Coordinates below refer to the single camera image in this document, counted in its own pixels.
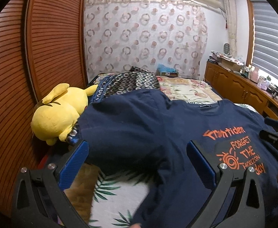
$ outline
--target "louvered wooden door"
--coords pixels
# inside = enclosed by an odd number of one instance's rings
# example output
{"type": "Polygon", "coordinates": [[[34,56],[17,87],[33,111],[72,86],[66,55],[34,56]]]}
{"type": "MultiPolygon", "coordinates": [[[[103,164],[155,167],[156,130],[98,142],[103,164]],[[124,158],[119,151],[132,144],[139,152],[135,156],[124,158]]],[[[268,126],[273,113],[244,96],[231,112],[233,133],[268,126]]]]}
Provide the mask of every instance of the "louvered wooden door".
{"type": "Polygon", "coordinates": [[[33,138],[33,107],[56,84],[84,87],[83,0],[11,0],[0,13],[0,211],[16,175],[49,149],[33,138]]]}

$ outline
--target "metal screw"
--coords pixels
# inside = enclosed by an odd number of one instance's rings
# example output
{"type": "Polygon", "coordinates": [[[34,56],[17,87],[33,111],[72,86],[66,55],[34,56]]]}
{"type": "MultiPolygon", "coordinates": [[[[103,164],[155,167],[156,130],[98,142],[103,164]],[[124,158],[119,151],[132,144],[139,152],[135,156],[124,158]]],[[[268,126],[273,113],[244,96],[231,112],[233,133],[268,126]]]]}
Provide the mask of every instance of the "metal screw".
{"type": "Polygon", "coordinates": [[[56,167],[56,164],[54,164],[54,163],[50,163],[50,164],[48,165],[48,169],[49,169],[49,170],[53,170],[55,167],[56,167]]]}
{"type": "Polygon", "coordinates": [[[27,171],[27,168],[26,167],[23,167],[22,169],[21,169],[21,173],[25,173],[27,171]]]}
{"type": "Polygon", "coordinates": [[[228,165],[225,164],[225,163],[221,163],[221,164],[219,165],[219,167],[222,168],[223,170],[225,170],[225,169],[228,168],[228,165]]]}
{"type": "Polygon", "coordinates": [[[254,172],[255,170],[254,170],[254,168],[253,168],[252,166],[250,166],[250,167],[249,167],[249,171],[250,171],[250,172],[254,172]]]}

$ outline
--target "window blind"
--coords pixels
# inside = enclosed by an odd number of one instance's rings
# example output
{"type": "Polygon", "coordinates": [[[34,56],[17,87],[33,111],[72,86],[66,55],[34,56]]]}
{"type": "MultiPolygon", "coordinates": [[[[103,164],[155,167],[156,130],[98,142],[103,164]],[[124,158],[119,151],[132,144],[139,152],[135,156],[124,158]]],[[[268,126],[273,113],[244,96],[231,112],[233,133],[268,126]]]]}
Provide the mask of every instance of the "window blind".
{"type": "Polygon", "coordinates": [[[278,14],[266,0],[251,0],[254,18],[252,65],[278,79],[278,14]]]}

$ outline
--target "wooden dresser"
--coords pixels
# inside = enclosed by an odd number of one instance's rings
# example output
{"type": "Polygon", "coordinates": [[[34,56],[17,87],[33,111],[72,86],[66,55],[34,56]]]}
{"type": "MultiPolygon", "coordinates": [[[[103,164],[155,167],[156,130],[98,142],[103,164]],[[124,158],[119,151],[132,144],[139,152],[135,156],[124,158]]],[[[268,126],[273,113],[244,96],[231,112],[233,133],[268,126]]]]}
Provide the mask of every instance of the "wooden dresser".
{"type": "Polygon", "coordinates": [[[251,80],[210,62],[207,62],[204,77],[223,98],[233,103],[251,105],[264,117],[278,120],[278,101],[251,80]]]}

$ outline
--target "circle pattern wallpaper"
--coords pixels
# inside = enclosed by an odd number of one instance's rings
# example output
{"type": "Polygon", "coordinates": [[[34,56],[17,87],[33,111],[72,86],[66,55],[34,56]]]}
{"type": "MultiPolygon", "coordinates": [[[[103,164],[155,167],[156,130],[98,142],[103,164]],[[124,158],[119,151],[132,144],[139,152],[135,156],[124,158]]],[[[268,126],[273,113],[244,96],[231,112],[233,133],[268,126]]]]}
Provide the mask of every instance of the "circle pattern wallpaper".
{"type": "Polygon", "coordinates": [[[88,80],[130,66],[155,72],[162,63],[179,77],[199,78],[207,22],[199,5],[176,0],[85,0],[88,80]]]}

